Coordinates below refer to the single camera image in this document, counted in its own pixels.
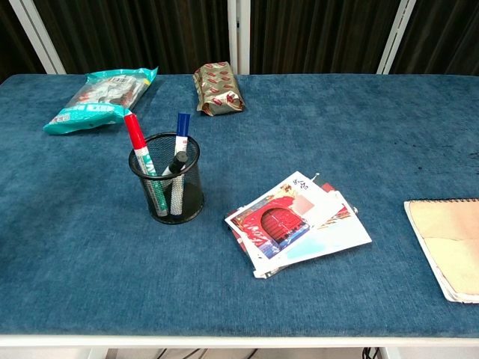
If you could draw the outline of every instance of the pen holder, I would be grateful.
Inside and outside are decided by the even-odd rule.
[[[159,133],[146,138],[156,174],[162,174],[171,164],[174,158],[175,139],[174,132]],[[129,167],[140,179],[151,216],[165,224],[190,221],[198,215],[204,205],[198,170],[200,147],[191,137],[188,137],[186,153],[188,161],[181,172],[166,176],[144,174],[135,152],[132,150],[129,154]]]

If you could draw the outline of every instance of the beige notebook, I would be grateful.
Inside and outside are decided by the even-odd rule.
[[[404,208],[445,297],[479,303],[479,200],[411,200]]]

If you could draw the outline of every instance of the snack bag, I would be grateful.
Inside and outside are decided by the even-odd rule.
[[[198,92],[198,111],[214,116],[243,110],[245,102],[228,62],[203,65],[195,71],[193,79]]]
[[[51,135],[122,123],[147,90],[158,69],[108,70],[89,73],[87,82],[44,127]]]

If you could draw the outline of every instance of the blue tablecloth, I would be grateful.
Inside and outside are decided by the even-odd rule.
[[[201,147],[205,207],[179,226],[150,217],[124,125],[42,131],[84,81],[0,86],[0,334],[479,337],[403,209],[479,197],[479,78],[238,76],[246,110],[208,117],[191,76],[158,76],[145,135],[188,111]],[[296,170],[340,189],[373,243],[254,279],[223,215]]]

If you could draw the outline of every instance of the dark curtain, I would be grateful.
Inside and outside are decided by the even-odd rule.
[[[34,0],[68,73],[229,61],[227,0]]]
[[[8,1],[0,1],[0,83],[17,73],[45,73]]]
[[[391,73],[479,74],[479,1],[418,0]]]
[[[251,0],[251,73],[375,73],[400,0]]]

